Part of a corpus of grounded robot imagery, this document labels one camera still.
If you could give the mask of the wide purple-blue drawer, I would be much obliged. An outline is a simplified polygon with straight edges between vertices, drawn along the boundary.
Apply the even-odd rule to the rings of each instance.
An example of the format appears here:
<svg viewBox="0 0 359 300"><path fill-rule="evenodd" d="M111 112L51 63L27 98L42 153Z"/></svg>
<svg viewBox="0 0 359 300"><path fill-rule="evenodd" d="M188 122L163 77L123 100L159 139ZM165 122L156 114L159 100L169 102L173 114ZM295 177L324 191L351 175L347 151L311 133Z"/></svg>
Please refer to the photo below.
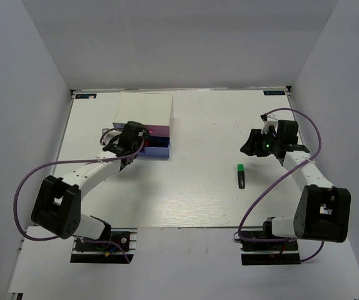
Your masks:
<svg viewBox="0 0 359 300"><path fill-rule="evenodd" d="M141 157L145 158L161 158L168 159L170 154L170 138L150 136L147 141L159 141L160 143L167 143L168 147L144 147L140 152Z"/></svg>

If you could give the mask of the green cap highlighter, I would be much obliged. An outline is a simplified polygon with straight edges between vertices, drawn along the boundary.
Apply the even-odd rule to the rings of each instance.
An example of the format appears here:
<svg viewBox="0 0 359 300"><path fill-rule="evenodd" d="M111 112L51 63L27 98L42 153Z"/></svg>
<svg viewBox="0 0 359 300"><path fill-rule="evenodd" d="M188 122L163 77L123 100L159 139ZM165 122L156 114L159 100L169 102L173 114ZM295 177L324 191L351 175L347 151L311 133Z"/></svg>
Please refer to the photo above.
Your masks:
<svg viewBox="0 0 359 300"><path fill-rule="evenodd" d="M237 165L238 187L240 189L245 188L245 167L243 164Z"/></svg>

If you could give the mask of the pink drawer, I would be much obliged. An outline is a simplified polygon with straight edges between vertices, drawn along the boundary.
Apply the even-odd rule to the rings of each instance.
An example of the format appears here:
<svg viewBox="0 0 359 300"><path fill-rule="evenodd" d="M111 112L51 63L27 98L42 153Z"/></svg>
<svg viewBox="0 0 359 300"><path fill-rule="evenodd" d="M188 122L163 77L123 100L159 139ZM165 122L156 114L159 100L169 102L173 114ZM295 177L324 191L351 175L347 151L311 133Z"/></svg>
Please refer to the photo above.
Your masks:
<svg viewBox="0 0 359 300"><path fill-rule="evenodd" d="M157 137L170 137L170 126L160 126L160 125L145 125L146 129L149 132L150 136Z"/></svg>

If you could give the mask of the white mini drawer cabinet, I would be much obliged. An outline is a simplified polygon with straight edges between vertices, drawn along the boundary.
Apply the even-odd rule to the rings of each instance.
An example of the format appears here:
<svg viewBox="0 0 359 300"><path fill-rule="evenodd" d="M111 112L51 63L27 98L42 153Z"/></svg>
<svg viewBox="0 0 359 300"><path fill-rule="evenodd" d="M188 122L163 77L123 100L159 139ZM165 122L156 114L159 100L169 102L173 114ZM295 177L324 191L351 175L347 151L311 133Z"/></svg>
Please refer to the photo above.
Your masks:
<svg viewBox="0 0 359 300"><path fill-rule="evenodd" d="M128 121L145 125L173 124L173 95L149 92L122 92L113 125L122 128Z"/></svg>

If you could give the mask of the pink cap highlighter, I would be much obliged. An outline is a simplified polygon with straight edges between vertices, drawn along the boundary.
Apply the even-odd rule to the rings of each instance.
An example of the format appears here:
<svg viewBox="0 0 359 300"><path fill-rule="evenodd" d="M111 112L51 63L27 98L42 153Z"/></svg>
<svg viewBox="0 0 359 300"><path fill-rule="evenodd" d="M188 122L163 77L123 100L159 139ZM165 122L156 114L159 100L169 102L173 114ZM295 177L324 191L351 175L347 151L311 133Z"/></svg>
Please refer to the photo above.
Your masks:
<svg viewBox="0 0 359 300"><path fill-rule="evenodd" d="M149 148L166 148L168 147L168 144L165 142L159 142L159 141L146 141L145 146Z"/></svg>

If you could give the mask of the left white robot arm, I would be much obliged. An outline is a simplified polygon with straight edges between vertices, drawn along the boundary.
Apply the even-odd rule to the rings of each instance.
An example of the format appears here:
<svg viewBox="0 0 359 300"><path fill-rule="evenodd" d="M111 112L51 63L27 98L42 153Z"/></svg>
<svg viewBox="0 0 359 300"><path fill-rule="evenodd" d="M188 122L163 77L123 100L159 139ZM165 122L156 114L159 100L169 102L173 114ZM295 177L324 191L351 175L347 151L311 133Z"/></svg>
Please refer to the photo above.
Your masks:
<svg viewBox="0 0 359 300"><path fill-rule="evenodd" d="M148 138L143 124L129 121L119 134L102 138L102 150L94 159L84 160L79 169L64 176L46 177L31 213L32 222L61 239L89 239L97 249L106 249L111 244L111 226L83 214L82 200L105 179L129 166Z"/></svg>

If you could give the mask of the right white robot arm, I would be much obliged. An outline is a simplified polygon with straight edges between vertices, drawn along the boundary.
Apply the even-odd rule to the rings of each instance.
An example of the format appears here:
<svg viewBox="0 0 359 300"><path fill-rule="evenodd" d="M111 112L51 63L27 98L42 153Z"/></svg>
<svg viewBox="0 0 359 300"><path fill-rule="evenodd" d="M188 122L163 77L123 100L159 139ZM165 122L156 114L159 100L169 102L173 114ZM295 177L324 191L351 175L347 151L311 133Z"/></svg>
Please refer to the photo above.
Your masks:
<svg viewBox="0 0 359 300"><path fill-rule="evenodd" d="M273 155L301 191L294 215L269 217L263 223L260 237L241 236L242 240L263 243L269 249L295 239L345 241L351 194L345 188L334 186L322 175L308 148L298 142L296 121L266 121L263 129L251 130L240 151L260 158Z"/></svg>

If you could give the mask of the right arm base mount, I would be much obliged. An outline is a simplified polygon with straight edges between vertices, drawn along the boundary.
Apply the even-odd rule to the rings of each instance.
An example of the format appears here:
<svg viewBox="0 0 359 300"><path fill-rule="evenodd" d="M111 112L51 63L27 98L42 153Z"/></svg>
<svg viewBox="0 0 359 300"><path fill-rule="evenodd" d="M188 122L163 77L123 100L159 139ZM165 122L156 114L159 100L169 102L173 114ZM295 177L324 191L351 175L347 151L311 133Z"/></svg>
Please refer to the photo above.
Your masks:
<svg viewBox="0 0 359 300"><path fill-rule="evenodd" d="M298 243L290 242L246 242L234 233L234 240L241 244L243 266L284 266L301 264Z"/></svg>

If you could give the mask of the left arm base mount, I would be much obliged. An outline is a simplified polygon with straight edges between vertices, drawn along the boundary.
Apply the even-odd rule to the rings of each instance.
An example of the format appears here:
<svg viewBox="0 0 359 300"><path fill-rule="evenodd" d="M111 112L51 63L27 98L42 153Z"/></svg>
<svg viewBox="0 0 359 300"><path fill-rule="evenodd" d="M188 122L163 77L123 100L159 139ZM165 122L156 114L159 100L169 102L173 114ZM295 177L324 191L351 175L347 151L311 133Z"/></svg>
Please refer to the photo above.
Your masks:
<svg viewBox="0 0 359 300"><path fill-rule="evenodd" d="M89 243L74 239L70 263L129 264L135 254L137 229L113 229L109 243Z"/></svg>

